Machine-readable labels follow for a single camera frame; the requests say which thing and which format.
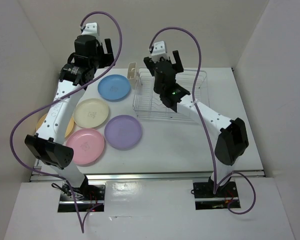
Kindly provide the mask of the blue plate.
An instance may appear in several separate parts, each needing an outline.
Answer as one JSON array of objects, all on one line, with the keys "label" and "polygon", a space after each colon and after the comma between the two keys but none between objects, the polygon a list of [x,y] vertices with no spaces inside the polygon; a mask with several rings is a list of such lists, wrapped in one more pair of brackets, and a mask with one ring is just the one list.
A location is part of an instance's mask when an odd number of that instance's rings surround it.
[{"label": "blue plate", "polygon": [[131,85],[125,76],[111,74],[100,80],[97,90],[107,101],[120,101],[130,93]]}]

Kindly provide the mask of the cream plate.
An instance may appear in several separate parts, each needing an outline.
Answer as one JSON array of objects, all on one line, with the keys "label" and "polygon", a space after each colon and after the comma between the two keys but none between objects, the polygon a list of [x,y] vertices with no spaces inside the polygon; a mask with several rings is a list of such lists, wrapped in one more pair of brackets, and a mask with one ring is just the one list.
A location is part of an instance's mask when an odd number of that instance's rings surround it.
[{"label": "cream plate", "polygon": [[80,102],[74,109],[74,122],[81,128],[96,128],[109,116],[108,104],[98,98],[89,98]]}]

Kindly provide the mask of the purple plate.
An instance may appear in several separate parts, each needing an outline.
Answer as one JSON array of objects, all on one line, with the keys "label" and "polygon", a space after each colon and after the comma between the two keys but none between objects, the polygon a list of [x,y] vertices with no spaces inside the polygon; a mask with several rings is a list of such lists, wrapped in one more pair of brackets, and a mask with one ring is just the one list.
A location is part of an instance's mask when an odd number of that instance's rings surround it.
[{"label": "purple plate", "polygon": [[142,138],[143,129],[140,122],[130,115],[113,117],[105,126],[106,141],[118,150],[133,148]]}]

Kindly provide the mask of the yellow plate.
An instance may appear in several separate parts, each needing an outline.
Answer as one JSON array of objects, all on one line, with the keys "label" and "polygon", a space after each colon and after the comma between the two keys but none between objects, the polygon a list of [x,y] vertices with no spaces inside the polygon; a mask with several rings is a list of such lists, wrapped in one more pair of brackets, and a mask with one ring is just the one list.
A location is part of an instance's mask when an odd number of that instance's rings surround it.
[{"label": "yellow plate", "polygon": [[[38,121],[37,124],[36,124],[35,131],[38,131],[38,129],[42,126],[42,124],[43,124],[44,121],[46,120],[47,115],[48,115],[48,114],[46,113],[46,114],[44,114],[44,115],[39,119],[39,121]],[[74,128],[74,125],[75,125],[74,118],[71,117],[71,118],[70,118],[70,121],[69,121],[69,123],[68,123],[68,126],[67,126],[67,128],[66,128],[65,138],[67,138],[67,137],[71,134],[71,132],[72,132],[72,130],[73,130],[73,128]]]}]

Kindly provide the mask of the pink plate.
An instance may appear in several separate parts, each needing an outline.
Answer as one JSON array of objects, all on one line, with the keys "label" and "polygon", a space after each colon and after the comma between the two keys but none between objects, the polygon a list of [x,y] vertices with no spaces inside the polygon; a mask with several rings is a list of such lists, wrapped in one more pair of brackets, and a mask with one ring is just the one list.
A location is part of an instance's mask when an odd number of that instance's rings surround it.
[{"label": "pink plate", "polygon": [[95,162],[105,149],[103,135],[95,129],[80,129],[69,136],[65,145],[73,149],[73,161],[85,166]]}]

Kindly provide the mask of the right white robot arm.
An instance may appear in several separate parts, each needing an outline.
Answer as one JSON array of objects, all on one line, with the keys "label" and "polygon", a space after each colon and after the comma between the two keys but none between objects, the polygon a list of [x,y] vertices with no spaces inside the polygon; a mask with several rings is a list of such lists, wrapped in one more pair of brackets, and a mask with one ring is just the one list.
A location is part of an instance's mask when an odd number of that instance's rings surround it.
[{"label": "right white robot arm", "polygon": [[236,160],[249,146],[245,122],[231,119],[214,111],[197,100],[193,93],[177,83],[176,75],[184,71],[179,52],[173,51],[176,62],[172,63],[164,50],[151,50],[143,59],[154,77],[153,90],[161,102],[176,113],[189,117],[203,126],[211,150],[213,173],[209,192],[221,196],[234,173]]}]

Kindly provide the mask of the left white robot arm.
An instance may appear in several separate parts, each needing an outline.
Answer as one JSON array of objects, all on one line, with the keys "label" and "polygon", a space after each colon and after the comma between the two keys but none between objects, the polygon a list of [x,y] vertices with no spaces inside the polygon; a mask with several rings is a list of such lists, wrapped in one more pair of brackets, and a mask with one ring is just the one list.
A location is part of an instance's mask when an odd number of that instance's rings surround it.
[{"label": "left white robot arm", "polygon": [[105,43],[93,35],[80,35],[74,41],[75,51],[61,69],[55,93],[55,103],[49,108],[44,122],[34,135],[24,142],[32,154],[45,165],[68,180],[71,194],[85,199],[95,188],[73,162],[74,150],[64,145],[65,134],[73,112],[91,82],[97,69],[109,67],[114,62],[111,40]]}]

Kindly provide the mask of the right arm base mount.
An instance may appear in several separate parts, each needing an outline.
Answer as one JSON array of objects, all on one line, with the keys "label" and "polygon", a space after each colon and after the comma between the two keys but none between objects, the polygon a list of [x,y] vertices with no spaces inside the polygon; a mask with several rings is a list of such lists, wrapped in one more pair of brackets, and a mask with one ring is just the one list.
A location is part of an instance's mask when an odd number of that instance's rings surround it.
[{"label": "right arm base mount", "polygon": [[234,181],[228,181],[219,187],[216,194],[213,193],[213,183],[194,182],[190,193],[194,196],[196,210],[218,210],[227,209],[230,204],[231,209],[240,209],[241,204],[237,185]]}]

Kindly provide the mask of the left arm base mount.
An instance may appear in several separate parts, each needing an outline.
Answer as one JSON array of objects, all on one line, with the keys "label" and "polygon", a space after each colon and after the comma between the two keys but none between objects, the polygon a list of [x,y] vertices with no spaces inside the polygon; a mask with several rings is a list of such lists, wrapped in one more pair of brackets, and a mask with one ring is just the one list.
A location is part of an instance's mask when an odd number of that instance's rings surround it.
[{"label": "left arm base mount", "polygon": [[76,212],[75,200],[80,213],[104,211],[106,193],[106,186],[104,184],[92,185],[92,189],[87,193],[81,193],[78,188],[74,187],[74,196],[66,183],[63,183],[62,186],[52,183],[51,186],[60,191],[58,213]]}]

